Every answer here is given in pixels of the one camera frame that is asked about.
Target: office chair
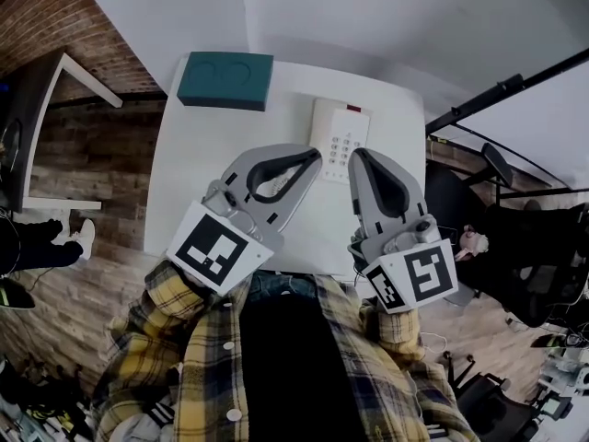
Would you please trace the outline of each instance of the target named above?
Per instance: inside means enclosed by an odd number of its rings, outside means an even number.
[[[509,388],[509,380],[488,373],[475,375],[464,385],[462,379],[475,365],[472,355],[470,365],[454,379],[454,363],[449,352],[448,381],[456,395],[458,409],[482,442],[525,442],[538,430],[536,417],[539,410],[527,404],[512,401],[503,392]]]
[[[487,208],[470,186],[496,177],[509,187],[513,173],[492,145],[486,144],[481,154],[487,167],[465,180],[439,163],[426,168],[425,201],[441,234],[453,239],[454,252],[460,250],[457,238],[466,225],[489,238],[487,252],[456,263],[463,301],[456,303],[452,296],[449,301],[465,306],[475,294],[465,292],[468,287],[494,297],[524,324],[537,327],[555,306],[573,304],[583,293],[589,275],[588,208]]]

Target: floor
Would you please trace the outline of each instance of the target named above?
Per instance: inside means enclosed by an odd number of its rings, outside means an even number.
[[[32,311],[0,310],[0,351],[17,363],[29,352],[49,364],[70,370],[83,366],[83,387],[90,392],[107,361],[106,325],[143,289],[143,277],[156,258],[142,252],[145,206],[151,162],[163,102],[135,102],[115,110],[104,104],[50,110],[35,157],[34,195],[57,194],[103,202],[98,212],[74,212],[72,229],[89,217],[97,227],[92,258],[66,269],[30,271],[20,276],[37,302]],[[428,145],[428,156],[477,170],[480,159],[447,145]],[[481,186],[487,202],[494,189]],[[28,212],[22,221],[40,221]],[[515,332],[505,312],[491,298],[466,308],[444,301],[422,308],[422,329],[447,339],[458,367],[466,355],[477,360],[475,371],[510,378],[509,394],[523,401],[533,392],[544,354],[529,344],[543,331]],[[440,338],[425,335],[427,358],[439,359]]]

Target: white desk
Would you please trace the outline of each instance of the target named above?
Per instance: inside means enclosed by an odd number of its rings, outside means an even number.
[[[185,107],[176,93],[187,57],[167,99],[149,184],[144,250],[169,245],[194,199],[252,147],[308,144],[313,100],[336,99],[373,111],[367,146],[394,158],[423,188],[425,126],[422,99],[404,88],[310,65],[274,62],[265,112]],[[265,269],[353,278],[346,250],[359,226],[350,188],[316,180],[284,229],[285,246]]]

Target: leg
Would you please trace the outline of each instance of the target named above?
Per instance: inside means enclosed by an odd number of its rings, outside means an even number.
[[[82,252],[82,246],[73,241],[66,242],[63,246],[55,246],[51,242],[28,245],[20,251],[15,270],[67,267],[75,263]]]
[[[60,221],[50,219],[44,223],[31,223],[28,225],[13,223],[18,233],[21,246],[44,244],[51,242],[62,232],[63,226]]]

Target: plaid shirt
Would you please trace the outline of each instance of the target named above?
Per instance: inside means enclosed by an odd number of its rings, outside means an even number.
[[[250,278],[219,297],[180,275],[170,262],[159,263],[127,318],[110,325],[117,353],[95,395],[99,441],[170,391],[177,401],[177,440],[248,440],[239,315]],[[427,426],[441,426],[446,440],[477,440],[444,369],[422,360],[417,311],[377,313],[374,306],[360,306],[352,286],[315,278],[367,439],[426,441]],[[179,386],[171,389],[167,372],[179,362]],[[241,414],[237,421],[227,414],[232,409]]]

